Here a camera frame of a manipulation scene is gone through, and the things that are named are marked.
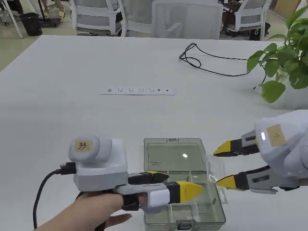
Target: electrical outlet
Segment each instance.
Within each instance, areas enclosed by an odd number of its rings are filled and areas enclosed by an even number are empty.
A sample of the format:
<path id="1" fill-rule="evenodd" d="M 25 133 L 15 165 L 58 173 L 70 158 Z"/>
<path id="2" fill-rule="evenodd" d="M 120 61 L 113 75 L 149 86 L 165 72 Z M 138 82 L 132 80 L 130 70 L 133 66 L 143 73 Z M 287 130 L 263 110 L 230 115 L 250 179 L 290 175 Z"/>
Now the electrical outlet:
<path id="1" fill-rule="evenodd" d="M 167 88 L 106 88 L 101 95 L 174 95 L 172 89 Z"/>

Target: white table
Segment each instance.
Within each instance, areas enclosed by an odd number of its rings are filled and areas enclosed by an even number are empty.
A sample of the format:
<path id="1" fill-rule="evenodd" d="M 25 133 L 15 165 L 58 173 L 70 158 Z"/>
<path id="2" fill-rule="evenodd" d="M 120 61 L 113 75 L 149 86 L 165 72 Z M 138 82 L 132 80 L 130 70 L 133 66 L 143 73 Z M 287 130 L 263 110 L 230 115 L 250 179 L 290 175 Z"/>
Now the white table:
<path id="1" fill-rule="evenodd" d="M 0 73 L 0 230 L 31 230 L 42 179 L 68 161 L 80 134 L 121 137 L 130 172 L 143 170 L 144 137 L 200 137 L 209 154 L 270 109 L 252 87 L 264 73 L 219 77 L 190 68 L 178 56 L 192 40 L 42 36 Z M 194 40 L 201 49 L 247 58 L 268 42 Z M 245 62 L 199 57 L 211 70 L 239 74 Z M 175 96 L 103 96 L 108 86 L 170 87 Z M 258 154 L 224 158 L 227 174 L 263 167 Z M 72 176 L 46 184 L 38 223 L 75 198 Z M 227 191 L 222 231 L 307 228 L 308 188 L 277 195 Z M 142 211 L 109 230 L 144 230 Z"/>

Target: plastic storage box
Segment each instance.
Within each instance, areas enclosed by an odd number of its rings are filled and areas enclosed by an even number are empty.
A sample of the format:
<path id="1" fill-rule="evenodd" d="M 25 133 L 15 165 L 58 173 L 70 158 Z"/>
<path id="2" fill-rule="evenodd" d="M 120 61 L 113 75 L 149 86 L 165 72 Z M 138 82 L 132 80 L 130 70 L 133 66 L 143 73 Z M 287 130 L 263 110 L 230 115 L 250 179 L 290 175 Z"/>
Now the plastic storage box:
<path id="1" fill-rule="evenodd" d="M 188 204 L 167 205 L 159 214 L 145 213 L 146 231 L 215 231 L 226 223 L 220 197 L 208 180 L 208 159 L 200 138 L 145 138 L 144 169 L 169 175 L 168 181 L 190 181 L 204 192 Z"/>

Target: number sticker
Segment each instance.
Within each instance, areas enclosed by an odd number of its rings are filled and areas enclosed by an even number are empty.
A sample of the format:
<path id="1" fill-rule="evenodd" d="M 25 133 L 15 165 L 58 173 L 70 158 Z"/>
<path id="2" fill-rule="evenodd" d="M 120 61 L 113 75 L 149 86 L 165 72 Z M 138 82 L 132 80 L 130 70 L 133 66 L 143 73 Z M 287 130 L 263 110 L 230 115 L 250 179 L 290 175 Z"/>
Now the number sticker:
<path id="1" fill-rule="evenodd" d="M 286 144 L 285 137 L 281 130 L 280 124 L 276 124 L 274 126 L 267 128 L 269 134 L 269 141 L 273 147 L 283 146 Z"/>
<path id="2" fill-rule="evenodd" d="M 87 153 L 92 150 L 93 141 L 91 140 L 82 140 L 75 141 L 74 152 Z"/>

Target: human hand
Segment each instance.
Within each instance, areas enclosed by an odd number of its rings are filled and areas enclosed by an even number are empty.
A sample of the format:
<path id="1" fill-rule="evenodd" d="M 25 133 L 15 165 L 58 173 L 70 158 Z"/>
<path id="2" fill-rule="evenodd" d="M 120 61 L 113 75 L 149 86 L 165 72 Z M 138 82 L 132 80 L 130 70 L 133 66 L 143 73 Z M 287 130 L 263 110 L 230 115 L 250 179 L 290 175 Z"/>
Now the human hand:
<path id="1" fill-rule="evenodd" d="M 139 195 L 139 204 L 146 203 L 145 194 Z M 37 231 L 92 231 L 106 221 L 106 228 L 121 224 L 131 218 L 131 214 L 111 215 L 123 206 L 119 194 L 86 193 L 76 199 L 68 208 L 48 221 Z"/>

